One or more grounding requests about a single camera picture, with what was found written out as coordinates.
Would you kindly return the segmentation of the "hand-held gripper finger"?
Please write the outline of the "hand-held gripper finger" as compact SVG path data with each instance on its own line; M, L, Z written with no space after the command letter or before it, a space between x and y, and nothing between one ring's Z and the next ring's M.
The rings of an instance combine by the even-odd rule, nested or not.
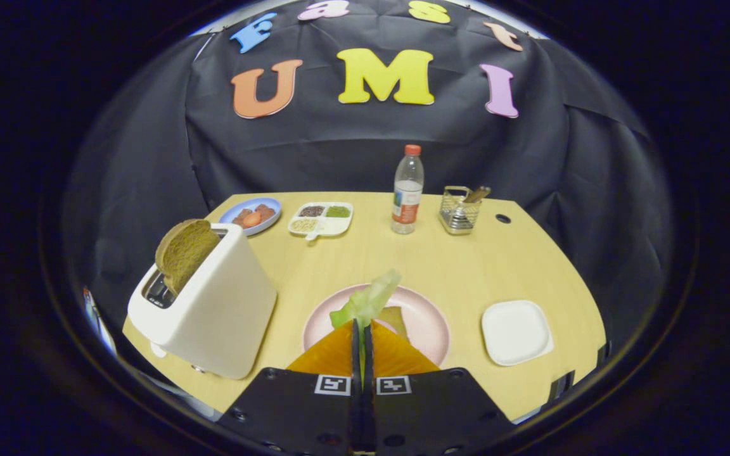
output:
M515 430L469 370L378 376L371 329L363 346L363 441L376 455L469 455Z
M361 433L361 355L350 321L348 376L262 369L218 419L265 455L350 455Z

